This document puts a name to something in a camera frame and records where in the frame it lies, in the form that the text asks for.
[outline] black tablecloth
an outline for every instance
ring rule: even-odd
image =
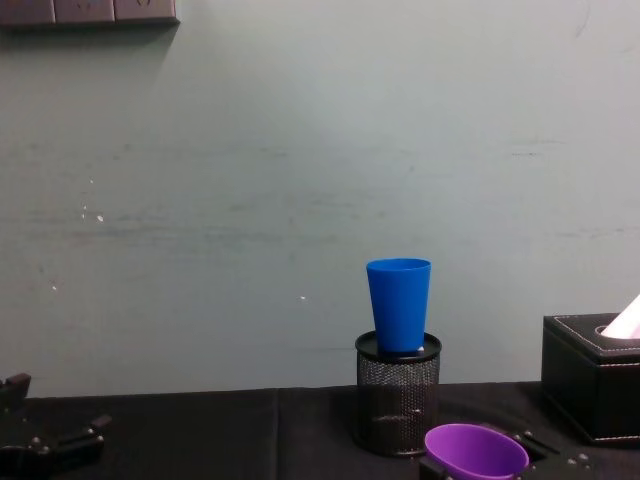
[[[581,447],[540,398],[537,383],[440,386],[440,421],[530,429],[562,448],[580,447],[598,478],[640,479],[640,452]],[[33,399],[28,416],[62,432],[109,413],[102,461],[61,480],[416,480],[416,460],[389,459],[350,436],[355,389]]]

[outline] tissue box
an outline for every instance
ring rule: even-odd
[[[617,315],[544,318],[543,392],[595,444],[640,442],[640,340],[599,333]]]

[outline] mesh cylinder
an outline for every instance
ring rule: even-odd
[[[358,441],[381,455],[423,454],[424,436],[438,416],[440,341],[425,334],[424,351],[390,356],[378,352],[375,332],[369,332],[356,348]]]

